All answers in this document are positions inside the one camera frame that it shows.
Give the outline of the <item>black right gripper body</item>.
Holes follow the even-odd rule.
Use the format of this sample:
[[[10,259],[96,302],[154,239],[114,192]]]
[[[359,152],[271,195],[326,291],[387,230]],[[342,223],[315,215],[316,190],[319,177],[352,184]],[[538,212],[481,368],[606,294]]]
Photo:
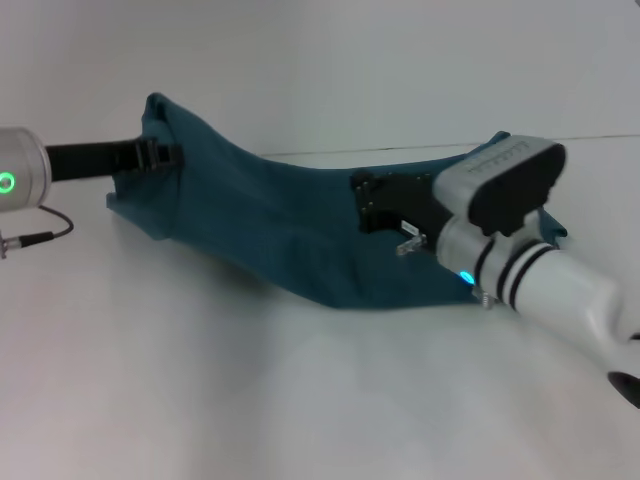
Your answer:
[[[350,177],[359,215],[359,230],[372,234],[395,231],[421,239],[420,248],[435,250],[453,214],[433,194],[433,178],[426,173],[374,175],[357,170]]]

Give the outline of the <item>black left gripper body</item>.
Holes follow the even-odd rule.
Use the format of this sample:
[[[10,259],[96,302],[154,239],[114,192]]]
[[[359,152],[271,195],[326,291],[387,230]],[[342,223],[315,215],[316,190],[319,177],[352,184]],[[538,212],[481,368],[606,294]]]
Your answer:
[[[117,142],[50,145],[45,147],[53,182],[111,176]]]

